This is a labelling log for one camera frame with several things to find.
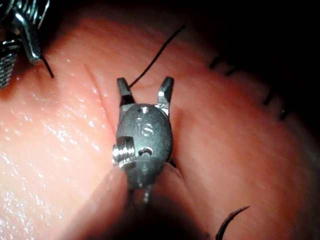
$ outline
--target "metal forceps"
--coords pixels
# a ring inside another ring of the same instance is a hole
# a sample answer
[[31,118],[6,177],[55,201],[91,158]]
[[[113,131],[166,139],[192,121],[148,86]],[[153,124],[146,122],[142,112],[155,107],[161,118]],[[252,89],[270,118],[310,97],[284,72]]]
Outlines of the metal forceps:
[[11,32],[11,39],[0,42],[0,88],[8,86],[18,50],[22,45],[28,61],[44,62],[51,77],[53,73],[42,55],[37,30],[41,27],[50,0],[4,0],[0,3],[0,22]]
[[174,79],[164,79],[154,105],[135,103],[124,78],[118,78],[117,84],[121,101],[112,162],[125,171],[129,196],[143,189],[143,202],[148,204],[152,186],[172,155],[169,108]]

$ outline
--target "engraved marking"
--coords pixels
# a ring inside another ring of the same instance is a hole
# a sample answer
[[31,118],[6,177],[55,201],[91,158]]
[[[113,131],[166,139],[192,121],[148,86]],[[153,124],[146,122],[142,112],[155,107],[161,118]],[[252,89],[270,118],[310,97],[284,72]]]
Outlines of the engraved marking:
[[154,127],[150,123],[146,123],[146,124],[138,123],[137,131],[138,131],[137,133],[138,137],[141,137],[141,135],[145,137],[149,137],[149,136],[153,136],[155,133]]

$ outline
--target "shiny metal surface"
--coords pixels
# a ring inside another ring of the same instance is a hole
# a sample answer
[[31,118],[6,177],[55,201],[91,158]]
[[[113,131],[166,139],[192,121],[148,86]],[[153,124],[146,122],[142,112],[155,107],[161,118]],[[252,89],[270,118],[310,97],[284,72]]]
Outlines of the shiny metal surface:
[[155,105],[136,104],[126,80],[118,78],[117,82],[121,103],[112,162],[126,172],[130,190],[148,189],[147,202],[150,186],[172,154],[169,109],[174,79],[165,78]]
[[[7,0],[0,3],[2,25],[17,35],[12,40],[11,46],[15,45],[18,51],[22,44],[28,61],[34,65],[41,60],[46,63],[39,44],[37,29],[42,25],[49,6],[49,0]],[[0,88],[5,88],[9,84],[17,57],[17,51],[12,52],[9,51],[10,48],[7,50],[4,48],[5,45],[8,45],[6,42],[10,41],[1,43],[3,50],[0,52]]]

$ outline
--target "dark background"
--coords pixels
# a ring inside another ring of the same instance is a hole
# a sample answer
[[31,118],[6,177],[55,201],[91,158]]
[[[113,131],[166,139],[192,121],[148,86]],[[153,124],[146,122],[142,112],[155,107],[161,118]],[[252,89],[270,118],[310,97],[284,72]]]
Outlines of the dark background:
[[[41,28],[47,41],[50,42],[54,35],[59,16],[92,2],[103,1],[51,1],[50,11],[44,22],[47,27]],[[234,4],[204,0],[105,2],[127,9],[150,6],[193,16],[199,33],[223,54],[222,61],[246,70],[267,83],[273,94],[269,97],[279,95],[285,101],[286,112],[282,117],[296,112],[311,134],[320,139],[317,75],[319,56],[316,52],[320,21],[315,4],[300,2],[299,5],[281,5],[260,2],[245,5],[243,2]]]

